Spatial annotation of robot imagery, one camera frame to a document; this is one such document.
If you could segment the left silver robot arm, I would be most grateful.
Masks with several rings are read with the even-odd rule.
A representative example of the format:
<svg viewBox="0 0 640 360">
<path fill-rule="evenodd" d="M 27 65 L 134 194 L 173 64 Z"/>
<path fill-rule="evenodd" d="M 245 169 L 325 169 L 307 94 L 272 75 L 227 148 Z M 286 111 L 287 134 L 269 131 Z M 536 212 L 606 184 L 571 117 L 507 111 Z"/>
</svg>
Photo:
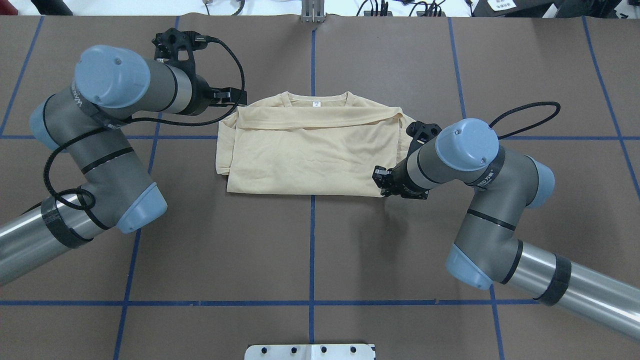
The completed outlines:
<svg viewBox="0 0 640 360">
<path fill-rule="evenodd" d="M 51 150 L 42 178 L 48 197 L 1 228 L 5 286 L 112 228 L 124 234 L 161 217 L 168 205 L 122 128 L 162 119 L 139 111 L 196 116 L 210 106 L 246 103 L 240 88 L 211 88 L 192 57 L 160 48 L 146 59 L 128 48 L 95 45 L 75 66 L 70 86 L 49 96 L 29 119 L 32 134 Z"/>
</svg>

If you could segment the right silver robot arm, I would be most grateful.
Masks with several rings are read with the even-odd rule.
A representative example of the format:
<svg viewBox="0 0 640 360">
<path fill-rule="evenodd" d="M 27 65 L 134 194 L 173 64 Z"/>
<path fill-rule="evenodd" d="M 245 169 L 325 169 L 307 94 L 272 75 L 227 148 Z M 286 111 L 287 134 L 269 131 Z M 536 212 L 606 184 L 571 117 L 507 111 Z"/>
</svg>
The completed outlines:
<svg viewBox="0 0 640 360">
<path fill-rule="evenodd" d="M 514 287 L 537 303 L 639 340 L 638 288 L 515 236 L 524 210 L 541 207 L 553 193 L 548 166 L 503 147 L 477 118 L 444 129 L 416 121 L 406 132 L 412 137 L 407 157 L 393 168 L 376 166 L 372 179 L 384 198 L 427 199 L 452 181 L 473 188 L 446 258 L 453 277 L 480 290 L 494 283 Z"/>
</svg>

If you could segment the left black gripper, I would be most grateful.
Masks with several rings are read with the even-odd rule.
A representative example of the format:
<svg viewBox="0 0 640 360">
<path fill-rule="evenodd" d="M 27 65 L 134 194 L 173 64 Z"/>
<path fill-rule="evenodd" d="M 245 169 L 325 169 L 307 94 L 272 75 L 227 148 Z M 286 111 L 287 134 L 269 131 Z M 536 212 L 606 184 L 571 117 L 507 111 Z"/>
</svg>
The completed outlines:
<svg viewBox="0 0 640 360">
<path fill-rule="evenodd" d="M 247 105 L 247 92 L 244 89 L 233 87 L 214 88 L 197 74 L 190 78 L 190 82 L 192 84 L 190 116 L 198 116 L 208 107 Z"/>
</svg>

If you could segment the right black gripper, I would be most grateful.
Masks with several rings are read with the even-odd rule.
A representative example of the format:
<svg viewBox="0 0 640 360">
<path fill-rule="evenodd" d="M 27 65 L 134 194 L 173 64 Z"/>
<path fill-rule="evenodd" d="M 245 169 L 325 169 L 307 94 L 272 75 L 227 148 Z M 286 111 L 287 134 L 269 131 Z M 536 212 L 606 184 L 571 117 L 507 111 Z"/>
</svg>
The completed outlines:
<svg viewBox="0 0 640 360">
<path fill-rule="evenodd" d="M 383 198 L 400 196 L 403 199 L 427 200 L 429 196 L 429 189 L 419 187 L 410 180 L 408 174 L 396 168 L 387 169 L 377 165 L 374 167 L 372 179 Z"/>
</svg>

